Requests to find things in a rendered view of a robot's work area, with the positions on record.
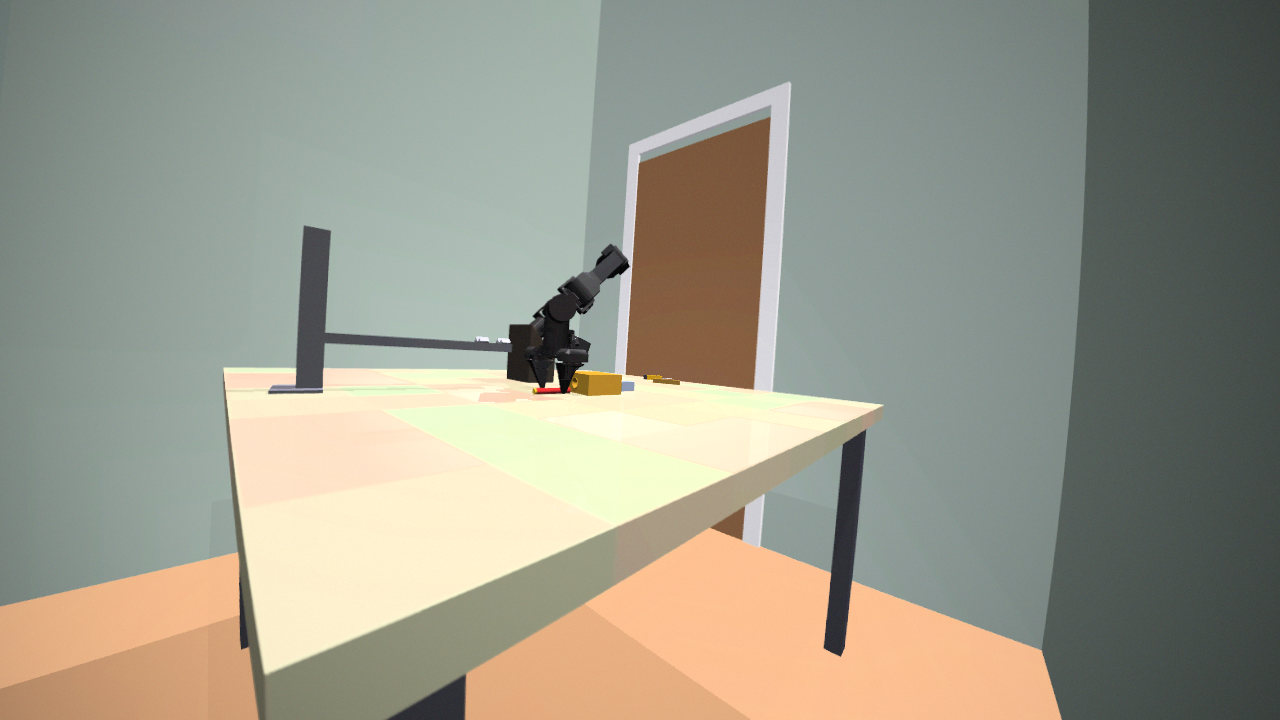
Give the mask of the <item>yellow block with round hole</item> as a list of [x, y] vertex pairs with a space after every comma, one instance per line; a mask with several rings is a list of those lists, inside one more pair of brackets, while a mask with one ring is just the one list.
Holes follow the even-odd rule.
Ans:
[[621, 395], [622, 375], [604, 372], [575, 372], [570, 392], [586, 396]]

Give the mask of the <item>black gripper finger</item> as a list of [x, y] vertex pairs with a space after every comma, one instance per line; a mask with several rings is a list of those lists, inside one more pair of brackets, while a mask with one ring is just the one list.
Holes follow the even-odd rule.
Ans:
[[545, 386], [547, 386], [548, 366], [550, 366], [550, 364], [553, 361], [550, 361], [550, 360], [530, 360], [530, 359], [527, 359], [527, 363], [529, 363], [529, 365], [532, 369], [532, 374], [535, 375], [535, 378], [538, 380], [539, 388], [545, 388]]
[[559, 380], [561, 395], [566, 395], [570, 382], [572, 380], [573, 373], [584, 364], [570, 364], [570, 363], [556, 363], [556, 370]]

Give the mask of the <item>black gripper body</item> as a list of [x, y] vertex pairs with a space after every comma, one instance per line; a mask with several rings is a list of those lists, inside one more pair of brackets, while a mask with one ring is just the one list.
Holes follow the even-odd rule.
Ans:
[[570, 331], [570, 325], [544, 323], [543, 332], [543, 345], [539, 347], [527, 347], [524, 350], [524, 357], [530, 357], [530, 360], [547, 360], [557, 357], [558, 361], [570, 364], [582, 364], [588, 363], [588, 351], [568, 347], [568, 336], [573, 331]]

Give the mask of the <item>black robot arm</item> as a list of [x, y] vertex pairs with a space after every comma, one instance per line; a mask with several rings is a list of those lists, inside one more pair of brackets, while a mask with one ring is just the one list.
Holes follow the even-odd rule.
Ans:
[[[547, 304], [534, 313], [534, 320], [530, 324], [538, 331], [540, 337], [543, 337], [540, 328], [544, 328], [544, 323], [570, 325], [570, 319], [573, 318], [576, 311], [585, 314], [593, 307], [595, 302], [594, 297], [600, 292], [602, 282], [607, 278], [613, 278], [618, 273], [621, 275], [628, 266], [628, 259], [625, 258], [625, 254], [616, 245], [608, 245], [602, 250], [602, 256], [596, 259], [596, 266], [591, 272], [581, 272], [576, 277], [572, 275], [561, 284], [557, 288], [561, 293], [549, 299]], [[575, 331], [568, 336], [570, 348], [589, 351], [590, 345], [588, 341], [575, 336]]]

